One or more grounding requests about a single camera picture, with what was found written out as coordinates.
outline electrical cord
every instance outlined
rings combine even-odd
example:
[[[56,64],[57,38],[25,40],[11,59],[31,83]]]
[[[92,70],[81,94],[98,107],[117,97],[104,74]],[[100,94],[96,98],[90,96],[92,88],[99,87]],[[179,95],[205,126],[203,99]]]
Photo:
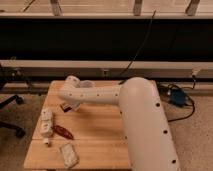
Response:
[[[195,113],[195,102],[194,100],[192,100],[189,96],[187,96],[189,98],[189,100],[191,101],[191,105],[186,104],[186,106],[192,106],[192,111],[190,114],[188,114],[187,116],[184,117],[180,117],[180,118],[175,118],[175,119],[170,119],[168,120],[168,122],[175,122],[175,121],[180,121],[180,120],[184,120],[184,119],[188,119],[190,118],[194,113]]]
[[[168,89],[171,91],[172,89],[178,89],[178,90],[183,90],[183,87],[179,87],[176,84],[169,84],[168,85]],[[187,100],[190,102],[190,104],[185,104],[185,106],[191,106],[192,107],[192,111],[190,112],[190,114],[188,114],[187,116],[184,117],[179,117],[179,118],[174,118],[174,119],[170,119],[168,120],[168,122],[175,122],[175,121],[180,121],[180,120],[184,120],[184,119],[188,119],[190,118],[194,113],[195,113],[195,102],[194,100],[188,95],[186,94]]]
[[[127,65],[127,67],[123,71],[121,71],[120,74],[118,74],[117,77],[122,76],[131,67],[131,65],[133,64],[133,62],[136,60],[136,58],[138,57],[138,55],[141,53],[141,51],[145,47],[146,42],[147,42],[147,40],[148,40],[148,38],[150,36],[150,33],[151,33],[152,23],[153,23],[155,14],[156,14],[156,10],[153,12],[153,15],[152,15],[152,18],[150,19],[149,26],[148,26],[145,38],[144,38],[143,42],[141,43],[141,45],[139,46],[138,50],[136,51],[135,56],[132,58],[131,62]]]

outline red object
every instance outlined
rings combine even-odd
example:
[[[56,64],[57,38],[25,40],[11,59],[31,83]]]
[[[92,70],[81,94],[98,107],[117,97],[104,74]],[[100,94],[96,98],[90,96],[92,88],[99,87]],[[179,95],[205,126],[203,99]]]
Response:
[[[70,140],[74,139],[73,135],[67,129],[65,129],[59,125],[53,126],[53,131],[64,138],[67,138]]]

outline screw hole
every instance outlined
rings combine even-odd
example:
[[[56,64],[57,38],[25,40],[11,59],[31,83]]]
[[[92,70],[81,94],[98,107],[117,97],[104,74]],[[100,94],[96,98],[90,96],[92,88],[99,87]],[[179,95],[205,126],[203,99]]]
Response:
[[[163,131],[163,133],[164,133],[164,134],[167,134],[167,133],[168,133],[168,131],[167,131],[167,130],[164,130],[164,131]]]
[[[160,103],[156,103],[156,106],[157,106],[157,107],[160,107]]]
[[[176,160],[172,160],[172,164],[175,164],[176,163]]]

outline chair wheel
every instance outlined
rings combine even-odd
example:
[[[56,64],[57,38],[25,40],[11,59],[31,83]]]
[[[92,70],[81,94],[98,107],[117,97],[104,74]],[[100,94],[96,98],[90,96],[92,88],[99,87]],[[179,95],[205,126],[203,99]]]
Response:
[[[21,98],[21,97],[18,96],[18,97],[16,98],[16,103],[19,104],[19,105],[20,105],[20,104],[23,104],[23,103],[24,103],[23,98]]]
[[[22,128],[16,130],[16,137],[17,138],[22,138],[22,137],[24,137],[25,134],[26,133]]]

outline black wall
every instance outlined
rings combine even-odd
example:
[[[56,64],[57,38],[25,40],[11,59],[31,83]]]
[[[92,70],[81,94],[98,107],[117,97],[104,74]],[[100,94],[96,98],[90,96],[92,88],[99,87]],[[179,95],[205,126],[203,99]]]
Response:
[[[0,58],[131,60],[150,20],[0,19]],[[137,60],[213,61],[213,20],[154,20]]]

